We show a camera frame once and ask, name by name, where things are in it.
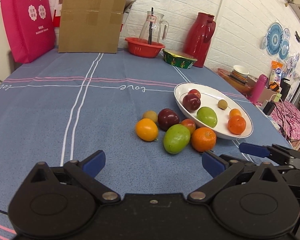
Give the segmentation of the small orange kumquat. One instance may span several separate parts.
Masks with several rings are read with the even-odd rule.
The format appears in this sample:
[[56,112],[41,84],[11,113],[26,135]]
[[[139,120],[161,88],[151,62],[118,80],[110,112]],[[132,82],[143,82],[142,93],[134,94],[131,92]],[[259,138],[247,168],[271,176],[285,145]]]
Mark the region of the small orange kumquat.
[[229,112],[229,118],[232,118],[234,116],[242,116],[242,113],[239,109],[234,108]]

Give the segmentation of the red-yellow small plum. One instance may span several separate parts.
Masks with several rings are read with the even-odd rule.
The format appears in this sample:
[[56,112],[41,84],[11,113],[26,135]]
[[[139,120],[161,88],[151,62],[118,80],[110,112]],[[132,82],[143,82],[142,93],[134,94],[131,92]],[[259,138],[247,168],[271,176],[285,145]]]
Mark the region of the red-yellow small plum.
[[200,93],[198,90],[196,90],[196,89],[190,90],[190,91],[188,92],[188,95],[189,95],[189,94],[193,94],[193,95],[197,96],[199,99],[201,98],[201,93]]

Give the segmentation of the dark purple plum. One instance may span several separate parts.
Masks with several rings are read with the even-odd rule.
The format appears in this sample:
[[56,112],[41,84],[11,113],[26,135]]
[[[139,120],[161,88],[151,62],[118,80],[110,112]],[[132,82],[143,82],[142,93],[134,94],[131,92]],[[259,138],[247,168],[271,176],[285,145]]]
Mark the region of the dark purple plum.
[[162,109],[158,114],[158,124],[163,131],[167,131],[171,126],[179,124],[180,118],[169,108]]

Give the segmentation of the blue striped tablecloth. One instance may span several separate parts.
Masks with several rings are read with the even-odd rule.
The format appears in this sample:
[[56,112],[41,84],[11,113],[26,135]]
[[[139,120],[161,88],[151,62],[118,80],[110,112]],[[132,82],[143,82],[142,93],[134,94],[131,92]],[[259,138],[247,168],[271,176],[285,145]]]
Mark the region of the blue striped tablecloth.
[[159,57],[145,59],[125,50],[52,50],[0,85],[0,239],[14,236],[7,208],[39,161],[54,167],[102,150],[106,165],[97,179],[120,195],[188,194],[208,182],[210,175],[191,146],[171,155],[162,144],[164,132],[154,142],[135,133],[146,111],[179,112],[173,90],[184,82],[212,87],[240,104],[254,126],[247,142],[287,145],[268,118],[207,68],[175,68]]

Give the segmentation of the amber glass bowl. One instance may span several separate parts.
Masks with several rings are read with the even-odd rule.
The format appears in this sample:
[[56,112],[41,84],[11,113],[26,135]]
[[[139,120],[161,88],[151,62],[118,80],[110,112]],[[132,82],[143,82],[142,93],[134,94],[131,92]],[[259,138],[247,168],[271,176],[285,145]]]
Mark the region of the amber glass bowl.
[[227,70],[218,68],[217,74],[243,95],[249,95],[252,91],[252,87],[250,87],[247,83],[243,83],[238,79],[232,77],[230,72]]

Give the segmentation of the glass pitcher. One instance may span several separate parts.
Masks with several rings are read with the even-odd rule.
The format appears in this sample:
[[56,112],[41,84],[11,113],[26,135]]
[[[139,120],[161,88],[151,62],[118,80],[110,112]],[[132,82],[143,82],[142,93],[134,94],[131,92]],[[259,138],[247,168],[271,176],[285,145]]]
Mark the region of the glass pitcher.
[[[149,19],[148,16],[151,14],[151,11],[147,11],[147,17],[139,38],[148,40],[148,31],[149,31]],[[169,23],[164,19],[164,14],[153,12],[153,31],[152,31],[152,42],[159,43],[166,39]]]

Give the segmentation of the white paper cup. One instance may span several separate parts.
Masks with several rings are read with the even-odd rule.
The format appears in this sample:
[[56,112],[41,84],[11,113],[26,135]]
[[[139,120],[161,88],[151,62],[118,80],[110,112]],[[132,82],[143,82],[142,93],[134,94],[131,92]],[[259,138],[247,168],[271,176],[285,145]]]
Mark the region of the white paper cup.
[[249,70],[241,65],[233,66],[234,72],[241,75],[242,77],[247,77],[249,75]]

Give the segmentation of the red thermos jug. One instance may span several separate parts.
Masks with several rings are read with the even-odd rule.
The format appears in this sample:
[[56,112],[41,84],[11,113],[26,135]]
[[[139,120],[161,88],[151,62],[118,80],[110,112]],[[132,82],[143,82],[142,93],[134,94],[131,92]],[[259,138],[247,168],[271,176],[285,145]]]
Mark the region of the red thermos jug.
[[199,12],[189,32],[187,33],[183,52],[197,61],[195,67],[203,68],[213,34],[216,29],[215,16]]

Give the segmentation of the pink tote bag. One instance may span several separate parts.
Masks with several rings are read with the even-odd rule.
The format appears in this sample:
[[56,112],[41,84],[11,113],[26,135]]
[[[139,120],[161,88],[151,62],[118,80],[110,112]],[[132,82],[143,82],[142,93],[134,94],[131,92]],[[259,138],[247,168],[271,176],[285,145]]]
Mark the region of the pink tote bag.
[[15,62],[30,63],[55,46],[49,0],[0,0],[2,19]]

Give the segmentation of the large orange mandarin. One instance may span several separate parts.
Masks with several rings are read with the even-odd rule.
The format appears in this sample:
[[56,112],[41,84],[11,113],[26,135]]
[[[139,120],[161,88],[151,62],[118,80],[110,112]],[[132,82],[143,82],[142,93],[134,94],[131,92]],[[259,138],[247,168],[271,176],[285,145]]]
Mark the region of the large orange mandarin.
[[196,129],[191,135],[191,145],[198,152],[212,150],[216,144],[215,132],[207,127]]

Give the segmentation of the pink thermos bottle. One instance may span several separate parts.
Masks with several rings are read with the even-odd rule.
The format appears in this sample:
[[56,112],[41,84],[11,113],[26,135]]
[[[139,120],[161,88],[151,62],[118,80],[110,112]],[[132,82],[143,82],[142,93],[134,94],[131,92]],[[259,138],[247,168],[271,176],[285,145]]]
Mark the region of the pink thermos bottle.
[[264,74],[261,74],[258,77],[258,80],[256,81],[249,97],[250,102],[253,103],[254,105],[257,103],[257,100],[260,97],[267,82],[268,82],[268,78]]

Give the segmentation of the green apple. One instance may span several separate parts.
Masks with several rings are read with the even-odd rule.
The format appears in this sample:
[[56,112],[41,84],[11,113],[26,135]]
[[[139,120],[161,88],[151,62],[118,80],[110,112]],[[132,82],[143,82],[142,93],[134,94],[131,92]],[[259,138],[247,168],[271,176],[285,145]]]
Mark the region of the green apple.
[[171,126],[163,138],[163,146],[169,154],[180,153],[190,142],[191,133],[185,126],[176,124]]
[[209,127],[216,127],[218,119],[215,111],[210,107],[201,107],[197,111],[197,119]]

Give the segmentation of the yellow-orange small fruit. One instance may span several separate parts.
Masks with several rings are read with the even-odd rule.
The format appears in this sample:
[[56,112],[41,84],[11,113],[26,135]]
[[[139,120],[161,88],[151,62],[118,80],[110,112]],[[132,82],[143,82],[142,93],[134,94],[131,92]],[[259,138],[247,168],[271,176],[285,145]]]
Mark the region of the yellow-orange small fruit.
[[149,118],[143,118],[136,123],[135,126],[136,135],[147,142],[151,142],[157,139],[159,130],[155,122]]

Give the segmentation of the small tan longan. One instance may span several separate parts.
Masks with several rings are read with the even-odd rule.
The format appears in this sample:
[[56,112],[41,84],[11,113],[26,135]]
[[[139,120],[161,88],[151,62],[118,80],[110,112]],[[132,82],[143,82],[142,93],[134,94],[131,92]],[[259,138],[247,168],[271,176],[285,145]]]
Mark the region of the small tan longan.
[[148,118],[151,119],[153,122],[158,122],[158,115],[155,111],[149,110],[143,113],[142,118]]

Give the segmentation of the red-orange small plum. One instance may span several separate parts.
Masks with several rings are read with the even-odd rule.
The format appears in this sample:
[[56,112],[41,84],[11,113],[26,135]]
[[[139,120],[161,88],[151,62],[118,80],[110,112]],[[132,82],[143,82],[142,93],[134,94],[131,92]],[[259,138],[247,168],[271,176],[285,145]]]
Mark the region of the red-orange small plum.
[[180,124],[185,126],[189,130],[190,134],[193,134],[196,130],[196,124],[191,119],[184,119]]

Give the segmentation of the white round plate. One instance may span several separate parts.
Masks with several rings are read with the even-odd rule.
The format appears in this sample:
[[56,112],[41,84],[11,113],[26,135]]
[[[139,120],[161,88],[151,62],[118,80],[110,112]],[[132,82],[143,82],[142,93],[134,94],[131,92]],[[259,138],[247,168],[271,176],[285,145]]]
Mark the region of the white round plate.
[[[215,111],[218,122],[216,127],[212,128],[212,130],[215,132],[217,137],[227,140],[236,140],[244,139],[252,135],[254,131],[252,119],[250,118],[249,114],[237,102],[232,100],[232,98],[209,86],[201,85],[198,83],[180,83],[175,86],[173,91],[175,101],[183,115],[193,120],[198,127],[206,127],[207,125],[205,125],[197,119],[197,111],[189,112],[183,107],[182,104],[183,97],[186,96],[188,92],[192,89],[196,89],[201,93],[201,107],[210,107]],[[222,99],[228,103],[228,107],[226,110],[220,109],[217,105],[218,101]],[[240,112],[242,113],[242,117],[246,121],[245,131],[240,135],[231,133],[227,128],[229,112],[234,108],[240,110]]]

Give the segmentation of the green foil bowl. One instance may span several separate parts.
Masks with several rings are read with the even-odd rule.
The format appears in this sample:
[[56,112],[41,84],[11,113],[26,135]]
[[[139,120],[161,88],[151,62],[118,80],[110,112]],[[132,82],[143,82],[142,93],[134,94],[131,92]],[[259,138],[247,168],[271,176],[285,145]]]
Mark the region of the green foil bowl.
[[197,59],[191,55],[185,54],[182,51],[163,49],[163,58],[164,61],[174,67],[182,69],[190,69],[194,63],[197,62]]

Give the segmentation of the red plastic basket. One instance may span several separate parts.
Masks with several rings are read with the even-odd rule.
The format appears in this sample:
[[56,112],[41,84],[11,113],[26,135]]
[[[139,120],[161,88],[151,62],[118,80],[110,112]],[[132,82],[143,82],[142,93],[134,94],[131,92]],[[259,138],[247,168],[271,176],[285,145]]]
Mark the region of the red plastic basket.
[[139,57],[155,58],[159,52],[165,48],[164,44],[157,42],[148,44],[147,40],[137,37],[127,37],[125,41],[128,43],[128,51]]

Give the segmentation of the dark red plum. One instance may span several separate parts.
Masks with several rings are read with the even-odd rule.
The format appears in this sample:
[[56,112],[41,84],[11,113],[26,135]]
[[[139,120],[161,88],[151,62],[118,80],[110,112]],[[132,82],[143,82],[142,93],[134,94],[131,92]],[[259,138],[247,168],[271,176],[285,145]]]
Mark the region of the dark red plum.
[[201,106],[200,98],[194,94],[187,94],[183,97],[183,107],[189,112],[195,112]]

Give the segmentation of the black power adapter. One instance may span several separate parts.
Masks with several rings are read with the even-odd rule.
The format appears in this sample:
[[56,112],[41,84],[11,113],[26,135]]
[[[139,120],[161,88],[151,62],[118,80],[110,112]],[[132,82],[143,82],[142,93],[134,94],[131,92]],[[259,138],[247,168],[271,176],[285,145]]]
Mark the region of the black power adapter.
[[274,101],[265,101],[263,104],[262,112],[269,116],[271,115],[272,111],[275,108],[275,102]]

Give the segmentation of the blue paper fan decoration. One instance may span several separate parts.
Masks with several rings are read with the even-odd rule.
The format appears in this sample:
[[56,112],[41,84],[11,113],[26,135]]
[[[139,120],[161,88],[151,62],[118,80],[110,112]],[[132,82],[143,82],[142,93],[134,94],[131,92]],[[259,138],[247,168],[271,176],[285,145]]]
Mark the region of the blue paper fan decoration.
[[266,34],[266,50],[269,55],[276,55],[279,53],[283,42],[283,29],[281,24],[273,23]]

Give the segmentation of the brown cardboard box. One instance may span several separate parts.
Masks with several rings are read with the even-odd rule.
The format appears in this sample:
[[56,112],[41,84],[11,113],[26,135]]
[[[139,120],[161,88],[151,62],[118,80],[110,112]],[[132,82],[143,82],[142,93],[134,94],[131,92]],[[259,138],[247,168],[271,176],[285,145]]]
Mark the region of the brown cardboard box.
[[116,53],[126,0],[63,0],[60,53]]

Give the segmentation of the black stirrer in pitcher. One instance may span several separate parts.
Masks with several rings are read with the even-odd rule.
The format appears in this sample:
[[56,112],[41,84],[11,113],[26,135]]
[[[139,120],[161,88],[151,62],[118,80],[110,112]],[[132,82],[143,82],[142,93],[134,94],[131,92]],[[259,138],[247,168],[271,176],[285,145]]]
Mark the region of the black stirrer in pitcher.
[[149,31],[148,31],[148,44],[152,44],[152,31],[153,31],[153,16],[154,8],[151,7],[151,14],[148,16],[149,19]]

